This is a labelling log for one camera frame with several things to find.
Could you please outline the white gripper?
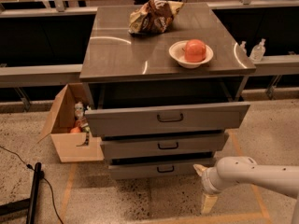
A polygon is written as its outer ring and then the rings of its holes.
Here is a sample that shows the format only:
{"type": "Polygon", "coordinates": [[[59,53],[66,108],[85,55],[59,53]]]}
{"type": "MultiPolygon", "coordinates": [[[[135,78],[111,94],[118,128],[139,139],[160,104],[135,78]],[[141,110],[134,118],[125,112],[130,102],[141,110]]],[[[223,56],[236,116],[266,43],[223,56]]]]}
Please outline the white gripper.
{"type": "Polygon", "coordinates": [[[220,180],[215,167],[206,168],[204,165],[195,164],[193,166],[196,173],[201,176],[201,183],[205,193],[201,199],[201,214],[205,215],[211,212],[213,206],[218,200],[221,190],[217,187],[217,182],[220,180]]]}

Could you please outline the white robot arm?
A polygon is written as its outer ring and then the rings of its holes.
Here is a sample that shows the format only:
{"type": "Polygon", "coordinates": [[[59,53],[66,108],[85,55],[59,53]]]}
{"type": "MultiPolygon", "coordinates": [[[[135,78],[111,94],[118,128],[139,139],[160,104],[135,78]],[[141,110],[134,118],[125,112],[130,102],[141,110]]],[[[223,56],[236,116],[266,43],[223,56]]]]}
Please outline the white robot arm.
{"type": "Polygon", "coordinates": [[[292,224],[299,224],[299,167],[259,165],[251,157],[225,157],[213,167],[201,164],[193,166],[201,177],[203,196],[201,213],[208,214],[215,205],[218,195],[235,185],[252,184],[294,198],[296,204],[292,224]]]}

